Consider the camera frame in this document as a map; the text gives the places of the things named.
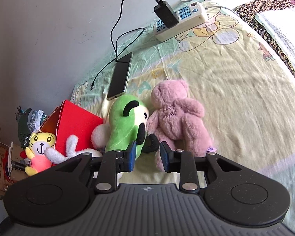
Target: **black plush ear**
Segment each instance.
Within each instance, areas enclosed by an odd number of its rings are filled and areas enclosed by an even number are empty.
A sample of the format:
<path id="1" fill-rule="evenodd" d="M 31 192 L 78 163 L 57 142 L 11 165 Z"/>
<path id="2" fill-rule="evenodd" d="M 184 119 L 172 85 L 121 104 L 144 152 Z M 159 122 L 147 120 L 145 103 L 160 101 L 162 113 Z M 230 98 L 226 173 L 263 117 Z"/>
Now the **black plush ear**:
<path id="1" fill-rule="evenodd" d="M 142 147 L 142 153 L 149 154 L 159 149 L 159 140 L 154 134 L 147 136 L 144 146 Z"/>
<path id="2" fill-rule="evenodd" d="M 126 104 L 126 106 L 124 107 L 124 112 L 123 112 L 123 116 L 127 117 L 129 116 L 129 112 L 131 111 L 131 109 L 133 109 L 134 107 L 139 106 L 139 102 L 136 100 L 132 100 L 130 101 L 128 104 Z"/>
<path id="3" fill-rule="evenodd" d="M 143 122 L 140 123 L 138 134 L 136 136 L 136 144 L 142 145 L 145 140 L 146 132 L 145 132 L 145 125 Z"/>

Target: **cartoon print bedsheet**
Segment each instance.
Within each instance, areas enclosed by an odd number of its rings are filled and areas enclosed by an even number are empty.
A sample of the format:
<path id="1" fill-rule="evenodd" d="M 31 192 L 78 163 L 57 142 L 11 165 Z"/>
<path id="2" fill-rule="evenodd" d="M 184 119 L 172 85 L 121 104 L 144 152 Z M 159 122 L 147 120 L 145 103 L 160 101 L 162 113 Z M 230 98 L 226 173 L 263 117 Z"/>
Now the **cartoon print bedsheet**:
<path id="1" fill-rule="evenodd" d="M 198 0 L 204 6 L 215 4 Z M 217 152 L 281 182 L 290 192 L 284 222 L 295 231 L 295 79 L 257 33 L 231 12 L 208 10 L 209 20 L 160 43 L 148 26 L 124 54 L 133 52 L 127 93 L 143 100 L 150 112 L 150 93 L 165 79 L 184 79 L 189 96 L 205 109 L 204 123 Z M 121 45 L 125 47 L 134 37 Z M 79 82 L 71 101 L 103 118 L 114 64 L 96 79 L 107 56 Z M 135 170 L 121 183 L 177 183 L 176 173 L 158 172 L 154 154 L 141 154 Z M 199 174 L 200 183 L 204 179 Z"/>

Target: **paper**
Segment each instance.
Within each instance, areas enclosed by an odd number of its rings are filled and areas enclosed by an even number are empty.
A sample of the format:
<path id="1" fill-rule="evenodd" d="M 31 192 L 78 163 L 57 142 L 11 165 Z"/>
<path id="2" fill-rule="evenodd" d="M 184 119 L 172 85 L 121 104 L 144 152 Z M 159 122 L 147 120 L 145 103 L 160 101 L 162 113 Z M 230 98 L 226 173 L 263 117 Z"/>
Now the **paper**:
<path id="1" fill-rule="evenodd" d="M 9 176 L 11 175 L 11 171 L 12 171 L 12 148 L 13 148 L 13 142 L 11 142 L 11 146 L 9 146 L 9 155 L 8 155 L 8 173 Z"/>
<path id="2" fill-rule="evenodd" d="M 295 8 L 264 11 L 255 19 L 274 38 L 295 69 Z"/>

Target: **metal screw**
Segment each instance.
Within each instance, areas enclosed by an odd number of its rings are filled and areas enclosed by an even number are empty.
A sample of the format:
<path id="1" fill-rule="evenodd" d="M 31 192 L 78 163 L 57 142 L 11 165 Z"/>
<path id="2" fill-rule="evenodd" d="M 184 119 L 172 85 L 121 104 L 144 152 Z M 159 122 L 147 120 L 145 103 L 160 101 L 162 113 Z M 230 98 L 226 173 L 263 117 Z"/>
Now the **metal screw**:
<path id="1" fill-rule="evenodd" d="M 98 183 L 96 188 L 101 191 L 108 191 L 111 188 L 111 184 L 109 183 Z"/>
<path id="2" fill-rule="evenodd" d="M 193 190 L 197 189 L 198 186 L 196 184 L 194 184 L 194 183 L 184 183 L 182 185 L 182 188 L 187 190 L 187 191 L 193 191 Z"/>

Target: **yellow tiger plush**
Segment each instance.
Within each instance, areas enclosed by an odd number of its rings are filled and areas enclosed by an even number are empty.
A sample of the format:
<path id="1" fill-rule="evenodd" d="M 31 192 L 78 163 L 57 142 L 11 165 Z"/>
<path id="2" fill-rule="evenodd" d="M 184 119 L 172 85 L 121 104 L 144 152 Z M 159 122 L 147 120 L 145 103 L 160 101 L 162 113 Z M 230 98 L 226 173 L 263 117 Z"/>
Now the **yellow tiger plush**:
<path id="1" fill-rule="evenodd" d="M 25 152 L 31 160 L 31 165 L 25 168 L 25 172 L 32 176 L 51 167 L 52 163 L 46 158 L 44 152 L 46 148 L 54 147 L 56 136 L 51 133 L 32 133 L 29 142 L 29 147 L 25 149 Z"/>

